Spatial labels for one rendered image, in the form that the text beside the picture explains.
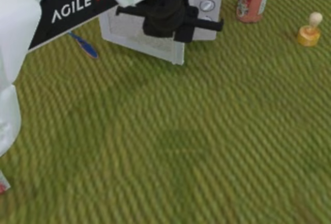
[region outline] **green grass mat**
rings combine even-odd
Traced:
[[[174,66],[103,41],[97,20],[32,52],[22,130],[0,159],[1,224],[331,222],[331,0],[269,0]],[[320,43],[295,41],[309,14]]]

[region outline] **green tablecloth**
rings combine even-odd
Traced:
[[[98,21],[29,54],[0,224],[330,223],[331,0],[269,0],[183,66],[103,41]],[[313,11],[315,48],[296,43]]]

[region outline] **robotic arm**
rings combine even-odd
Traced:
[[[191,42],[195,27],[221,31],[223,26],[199,20],[188,0],[0,0],[0,157],[21,127],[13,83],[26,54],[116,5],[118,14],[144,17],[144,33],[153,37]]]

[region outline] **green carpet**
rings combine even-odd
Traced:
[[[0,224],[331,223],[331,0],[269,0],[174,66],[103,41],[97,20],[32,52],[22,130],[0,159]],[[295,42],[324,14],[315,48]]]

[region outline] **blue brush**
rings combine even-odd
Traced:
[[[72,32],[69,32],[68,34],[77,41],[79,46],[84,50],[84,52],[87,53],[88,56],[90,56],[92,58],[98,58],[97,51],[89,43],[87,43],[81,37],[73,34]]]

